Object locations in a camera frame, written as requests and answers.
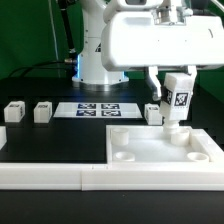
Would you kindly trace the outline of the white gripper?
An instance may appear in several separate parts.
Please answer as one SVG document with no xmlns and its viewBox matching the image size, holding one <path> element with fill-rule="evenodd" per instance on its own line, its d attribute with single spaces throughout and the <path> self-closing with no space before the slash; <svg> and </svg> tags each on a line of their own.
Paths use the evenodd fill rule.
<svg viewBox="0 0 224 224">
<path fill-rule="evenodd" d="M 191 16 L 183 25 L 156 25 L 148 13 L 117 13 L 102 32 L 101 60 L 109 71 L 149 67 L 153 100 L 159 101 L 157 67 L 188 66 L 187 74 L 195 80 L 197 67 L 224 65 L 224 27 L 215 16 Z"/>
</svg>

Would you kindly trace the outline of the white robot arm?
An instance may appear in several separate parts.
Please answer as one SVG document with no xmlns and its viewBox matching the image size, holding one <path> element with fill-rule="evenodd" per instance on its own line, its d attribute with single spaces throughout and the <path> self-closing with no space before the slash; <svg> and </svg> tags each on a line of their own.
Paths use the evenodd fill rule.
<svg viewBox="0 0 224 224">
<path fill-rule="evenodd" d="M 212 0 L 57 0 L 75 83 L 108 90 L 143 70 L 155 101 L 160 70 L 224 65 L 224 25 L 206 9 Z"/>
</svg>

